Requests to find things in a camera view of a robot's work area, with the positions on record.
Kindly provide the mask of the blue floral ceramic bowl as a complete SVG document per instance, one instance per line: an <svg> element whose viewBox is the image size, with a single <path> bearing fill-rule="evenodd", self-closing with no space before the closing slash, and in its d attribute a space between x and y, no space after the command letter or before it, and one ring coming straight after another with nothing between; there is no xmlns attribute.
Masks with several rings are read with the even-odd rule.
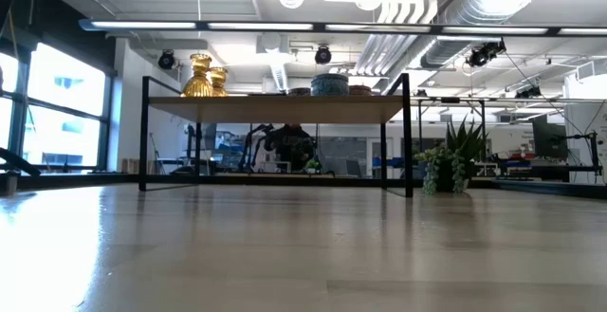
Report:
<svg viewBox="0 0 607 312"><path fill-rule="evenodd" d="M312 96L348 96L348 78L341 74L317 75L311 82Z"/></svg>

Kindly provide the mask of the amber ribbed glass candlestick holder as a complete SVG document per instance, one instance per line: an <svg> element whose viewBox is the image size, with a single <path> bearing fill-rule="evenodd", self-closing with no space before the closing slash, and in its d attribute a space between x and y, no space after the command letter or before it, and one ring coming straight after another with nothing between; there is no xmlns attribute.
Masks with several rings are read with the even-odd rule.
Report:
<svg viewBox="0 0 607 312"><path fill-rule="evenodd" d="M212 96L212 84L208 80L208 72L212 58L206 54L196 53L190 56L193 75L186 82L182 97L204 98Z"/></svg>
<svg viewBox="0 0 607 312"><path fill-rule="evenodd" d="M225 89L228 70L224 67L212 67L210 69L210 78L212 83L212 95L214 97L226 97L228 95Z"/></svg>

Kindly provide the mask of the person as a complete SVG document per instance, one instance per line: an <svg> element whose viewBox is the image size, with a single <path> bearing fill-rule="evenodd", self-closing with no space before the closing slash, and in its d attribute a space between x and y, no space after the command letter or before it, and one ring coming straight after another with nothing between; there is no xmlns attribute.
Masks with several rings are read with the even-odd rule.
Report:
<svg viewBox="0 0 607 312"><path fill-rule="evenodd" d="M285 124L276 131L278 142L275 154L282 162L290 163L292 173L299 172L314 156L314 140L300 124Z"/></svg>

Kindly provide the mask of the potted green succulent plant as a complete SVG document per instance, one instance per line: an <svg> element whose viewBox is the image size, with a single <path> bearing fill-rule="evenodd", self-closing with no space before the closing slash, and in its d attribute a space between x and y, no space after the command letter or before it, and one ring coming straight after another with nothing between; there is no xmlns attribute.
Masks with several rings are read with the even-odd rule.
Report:
<svg viewBox="0 0 607 312"><path fill-rule="evenodd" d="M427 195L462 193L474 176L474 161L486 148L483 126L466 127L463 121L458 129L448 123L445 142L419 153L415 158L425 169L423 190Z"/></svg>

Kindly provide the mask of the overhead black light bar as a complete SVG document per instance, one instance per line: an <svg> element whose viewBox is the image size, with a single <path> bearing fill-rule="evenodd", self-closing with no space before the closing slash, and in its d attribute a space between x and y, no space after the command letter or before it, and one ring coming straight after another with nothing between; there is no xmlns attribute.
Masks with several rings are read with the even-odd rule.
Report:
<svg viewBox="0 0 607 312"><path fill-rule="evenodd" d="M495 26L378 23L302 23L258 21L102 21L82 19L85 31L215 31L215 32L303 32L344 34L405 34L432 36L489 37L607 37L607 27Z"/></svg>

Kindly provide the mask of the large glass window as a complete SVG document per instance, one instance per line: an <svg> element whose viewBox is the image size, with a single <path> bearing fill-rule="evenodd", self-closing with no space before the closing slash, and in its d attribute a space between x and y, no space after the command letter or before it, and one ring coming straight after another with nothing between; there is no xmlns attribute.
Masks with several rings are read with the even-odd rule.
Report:
<svg viewBox="0 0 607 312"><path fill-rule="evenodd" d="M0 148L45 171L105 162L111 78L39 43L0 47Z"/></svg>

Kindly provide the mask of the black computer monitor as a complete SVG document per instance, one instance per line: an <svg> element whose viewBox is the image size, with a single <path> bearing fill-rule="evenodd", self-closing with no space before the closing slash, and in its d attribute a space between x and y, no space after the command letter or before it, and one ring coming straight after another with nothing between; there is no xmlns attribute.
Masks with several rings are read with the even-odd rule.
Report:
<svg viewBox="0 0 607 312"><path fill-rule="evenodd" d="M566 159L568 149L564 125L549 123L547 116L532 120L535 153L538 157Z"/></svg>

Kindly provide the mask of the black aluminium table frame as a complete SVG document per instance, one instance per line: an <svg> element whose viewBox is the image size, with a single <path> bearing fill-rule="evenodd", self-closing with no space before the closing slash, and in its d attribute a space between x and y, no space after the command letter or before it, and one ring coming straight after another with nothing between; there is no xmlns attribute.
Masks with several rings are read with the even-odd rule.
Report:
<svg viewBox="0 0 607 312"><path fill-rule="evenodd" d="M296 176L279 174L277 176L257 175L219 175L219 176L192 176L192 175L151 175L143 179L143 187L152 184L170 185L250 185L250 186L312 186L312 187L362 187L381 189L421 189L423 181L415 179L411 184L404 179L365 179L324 177L320 175ZM518 181L518 180L472 180L469 189L492 189L522 193L553 194L578 198L589 198L607 201L607 185L575 184L544 181Z"/></svg>

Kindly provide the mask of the wooden shelf with black frame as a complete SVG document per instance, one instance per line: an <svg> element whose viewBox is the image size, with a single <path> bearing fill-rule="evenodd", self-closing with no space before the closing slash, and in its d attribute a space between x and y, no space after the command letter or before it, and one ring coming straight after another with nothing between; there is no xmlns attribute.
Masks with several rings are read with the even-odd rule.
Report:
<svg viewBox="0 0 607 312"><path fill-rule="evenodd" d="M405 141L405 178L413 180L413 149L411 126L411 98L408 93L396 96L248 96L248 97L204 97L181 98L151 97L149 87L155 83L174 91L166 83L153 77L142 78L138 189L145 192L143 179L147 173L148 124L151 107L195 123L195 132L201 131L202 123L253 123L296 122L303 124L377 124L380 129L381 178L387 177L387 132L386 124L396 113L403 113ZM194 174L199 174L200 142L194 145ZM414 189L406 189L402 197L412 198Z"/></svg>

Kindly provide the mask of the black diagonal frame brace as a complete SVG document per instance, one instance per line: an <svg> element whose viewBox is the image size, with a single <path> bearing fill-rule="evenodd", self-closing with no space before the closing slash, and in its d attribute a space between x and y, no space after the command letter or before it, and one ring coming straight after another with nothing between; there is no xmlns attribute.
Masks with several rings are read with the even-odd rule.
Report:
<svg viewBox="0 0 607 312"><path fill-rule="evenodd" d="M11 196L17 190L19 172L39 176L41 171L35 166L5 148L0 147L0 159L4 159L12 170L0 174L0 196Z"/></svg>

